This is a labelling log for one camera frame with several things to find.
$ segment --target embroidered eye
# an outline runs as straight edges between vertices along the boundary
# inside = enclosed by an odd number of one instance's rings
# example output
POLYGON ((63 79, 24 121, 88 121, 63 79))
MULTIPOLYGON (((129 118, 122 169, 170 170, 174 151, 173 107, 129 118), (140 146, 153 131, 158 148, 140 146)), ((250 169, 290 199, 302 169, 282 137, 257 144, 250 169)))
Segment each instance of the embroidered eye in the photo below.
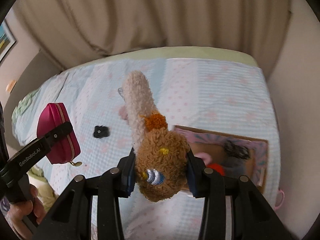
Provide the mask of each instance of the embroidered eye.
POLYGON ((167 155, 169 153, 169 149, 168 148, 160 148, 159 150, 163 155, 167 155))
POLYGON ((147 182, 151 185, 160 185, 164 182, 164 175, 156 169, 147 169, 147 182))
POLYGON ((141 177, 142 177, 142 180, 147 180, 148 179, 148 174, 146 172, 142 172, 141 173, 141 177))

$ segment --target framed picture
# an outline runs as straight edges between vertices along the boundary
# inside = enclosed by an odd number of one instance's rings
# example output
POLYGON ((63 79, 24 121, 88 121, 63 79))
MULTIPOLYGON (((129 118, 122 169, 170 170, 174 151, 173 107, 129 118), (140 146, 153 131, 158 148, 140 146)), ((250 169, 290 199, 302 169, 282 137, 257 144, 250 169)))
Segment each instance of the framed picture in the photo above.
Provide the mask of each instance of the framed picture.
POLYGON ((9 52, 10 48, 16 43, 16 39, 10 32, 5 20, 0 25, 0 62, 9 52))

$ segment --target stuffed animal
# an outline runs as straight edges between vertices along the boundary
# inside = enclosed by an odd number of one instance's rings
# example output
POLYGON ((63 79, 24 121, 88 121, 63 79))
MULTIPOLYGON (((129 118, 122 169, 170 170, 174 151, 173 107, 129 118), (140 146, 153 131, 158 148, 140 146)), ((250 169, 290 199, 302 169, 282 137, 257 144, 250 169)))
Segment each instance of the stuffed animal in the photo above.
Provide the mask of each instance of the stuffed animal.
POLYGON ((119 114, 132 129, 136 178, 140 192, 153 202, 172 197, 186 184, 186 138, 168 131, 165 116, 154 104, 147 78, 129 73, 123 83, 125 109, 119 114))

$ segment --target polka dot bedsheet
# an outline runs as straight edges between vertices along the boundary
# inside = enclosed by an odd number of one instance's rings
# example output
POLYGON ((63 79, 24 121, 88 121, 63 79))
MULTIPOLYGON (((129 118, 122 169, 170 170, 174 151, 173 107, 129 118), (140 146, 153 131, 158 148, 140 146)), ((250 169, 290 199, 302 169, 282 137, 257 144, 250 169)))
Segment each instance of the polka dot bedsheet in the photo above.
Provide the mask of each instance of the polka dot bedsheet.
MULTIPOLYGON (((280 178, 280 146, 273 106, 262 70, 241 63, 171 58, 119 60, 73 68, 47 80, 28 108, 12 124, 17 140, 26 145, 36 137, 40 113, 49 102, 63 102, 81 147, 70 164, 44 169, 52 188, 60 194, 77 174, 101 175, 127 156, 132 147, 130 127, 118 116, 124 104, 117 92, 126 75, 142 71, 149 80, 159 111, 174 124, 213 130, 269 141, 268 174, 264 196, 274 206, 280 178), (94 127, 110 128, 110 137, 93 137, 94 127)), ((128 199, 120 199, 125 239, 197 239, 203 199, 179 192, 168 200, 152 203, 138 187, 128 199)), ((97 224, 97 199, 92 223, 97 224)))

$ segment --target pink handle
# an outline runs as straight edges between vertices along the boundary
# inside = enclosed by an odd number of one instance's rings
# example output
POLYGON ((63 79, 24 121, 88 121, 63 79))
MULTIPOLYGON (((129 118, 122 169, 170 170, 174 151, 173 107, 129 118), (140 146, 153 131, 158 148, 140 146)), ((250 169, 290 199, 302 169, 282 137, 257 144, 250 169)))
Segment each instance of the pink handle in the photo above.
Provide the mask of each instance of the pink handle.
POLYGON ((274 208, 275 211, 277 211, 279 208, 281 208, 281 206, 282 206, 282 204, 283 204, 283 202, 284 202, 284 192, 283 192, 283 190, 282 190, 282 189, 279 189, 279 190, 278 190, 278 194, 279 194, 279 193, 282 195, 282 199, 281 199, 279 205, 275 206, 275 208, 274 208))

